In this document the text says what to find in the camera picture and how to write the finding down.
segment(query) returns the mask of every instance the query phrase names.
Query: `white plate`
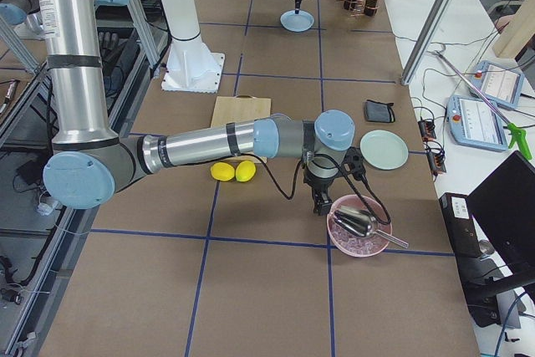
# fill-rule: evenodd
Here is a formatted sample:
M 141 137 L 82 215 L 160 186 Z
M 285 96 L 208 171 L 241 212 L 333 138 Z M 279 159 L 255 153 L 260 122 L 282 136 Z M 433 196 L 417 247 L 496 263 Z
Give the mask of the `white plate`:
M 288 31 L 301 33 L 303 31 L 307 31 L 313 26 L 314 17 L 312 14 L 307 13 L 304 10 L 300 10 L 299 14 L 296 14 L 295 10 L 290 10 L 281 16 L 281 24 Z
M 407 144 L 385 130 L 366 133 L 360 140 L 360 150 L 368 163 L 386 171 L 402 167 L 409 158 Z

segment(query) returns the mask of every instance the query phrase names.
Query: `monitor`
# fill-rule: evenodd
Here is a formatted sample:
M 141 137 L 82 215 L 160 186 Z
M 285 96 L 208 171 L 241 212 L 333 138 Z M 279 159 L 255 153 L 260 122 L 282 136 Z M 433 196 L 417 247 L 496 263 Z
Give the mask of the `monitor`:
M 535 167 L 513 152 L 466 199 L 468 210 L 515 276 L 535 268 Z M 526 286 L 535 301 L 535 285 Z

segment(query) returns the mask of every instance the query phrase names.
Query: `white desk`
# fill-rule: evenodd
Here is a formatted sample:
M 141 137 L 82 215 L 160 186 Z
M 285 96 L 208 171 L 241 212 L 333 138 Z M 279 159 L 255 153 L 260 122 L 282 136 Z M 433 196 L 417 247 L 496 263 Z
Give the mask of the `white desk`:
M 417 39 L 421 28 L 429 14 L 431 6 L 435 0 L 385 0 L 390 23 L 394 34 L 399 37 Z M 487 37 L 493 30 L 493 24 L 479 0 L 453 0 L 446 11 L 441 25 L 433 38 L 434 42 L 440 43 L 470 43 L 475 39 Z M 410 52 L 414 47 L 414 42 L 407 39 L 396 39 L 401 63 L 405 66 Z M 483 41 L 472 45 L 448 45 L 445 56 L 461 71 L 469 71 L 471 61 L 474 56 L 482 50 Z M 430 50 L 439 49 L 440 45 L 431 45 Z M 495 61 L 506 67 L 516 66 L 513 59 L 498 59 L 489 46 L 481 59 Z M 420 98 L 424 106 L 433 110 L 435 116 L 443 116 L 444 110 L 422 98 L 422 77 L 426 69 L 437 69 L 445 74 L 452 74 L 437 57 L 427 54 L 418 71 L 410 83 L 410 95 Z M 441 105 L 446 105 L 447 100 L 453 93 L 460 79 L 456 77 L 445 77 L 433 71 L 428 71 L 425 76 L 425 95 Z M 522 92 L 533 94 L 531 85 L 526 81 Z M 459 85 L 456 94 L 468 95 L 464 84 Z M 520 110 L 535 114 L 535 101 L 521 98 Z M 508 118 L 516 125 L 535 124 L 535 120 L 515 112 L 506 112 Z M 436 180 L 436 193 L 441 196 L 444 192 L 460 192 L 469 194 L 480 182 L 487 177 L 502 161 L 510 154 L 506 152 L 492 152 L 489 150 L 478 150 L 476 148 L 460 146 L 456 144 L 449 132 L 448 127 L 442 129 L 443 120 L 436 122 L 436 133 L 438 141 L 446 149 L 446 169 L 445 175 L 440 175 Z M 535 154 L 535 130 L 527 131 L 527 141 L 531 145 Z M 481 231 L 478 235 L 485 237 Z M 531 299 L 522 298 L 527 304 L 528 310 L 533 311 Z M 507 331 L 509 335 L 521 338 L 520 342 L 514 344 L 502 342 L 500 356 L 513 356 L 513 353 L 524 353 L 535 355 L 535 321 L 528 318 L 521 318 L 522 329 L 518 331 Z M 497 337 L 501 327 L 493 325 L 480 329 L 474 325 L 474 330 L 478 339 L 480 350 L 484 354 L 494 354 Z

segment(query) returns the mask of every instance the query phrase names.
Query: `green handle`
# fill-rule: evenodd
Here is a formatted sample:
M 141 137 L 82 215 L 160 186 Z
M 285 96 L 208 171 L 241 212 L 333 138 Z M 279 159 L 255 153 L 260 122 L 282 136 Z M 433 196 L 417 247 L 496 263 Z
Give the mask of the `green handle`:
M 518 144 L 518 150 L 524 157 L 530 161 L 532 159 L 532 153 L 529 150 L 529 146 L 526 141 L 526 131 L 524 129 L 519 129 L 514 125 L 514 123 L 507 124 L 507 128 L 511 131 L 511 144 L 509 148 L 512 148 L 513 145 Z

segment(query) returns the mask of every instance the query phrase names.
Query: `black wallet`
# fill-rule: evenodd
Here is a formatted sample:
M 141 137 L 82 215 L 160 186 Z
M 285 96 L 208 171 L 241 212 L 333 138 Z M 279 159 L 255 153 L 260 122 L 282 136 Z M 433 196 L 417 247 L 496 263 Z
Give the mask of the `black wallet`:
M 394 123 L 395 115 L 392 106 L 394 106 L 394 104 L 385 104 L 383 102 L 368 99 L 364 102 L 364 116 L 367 121 Z

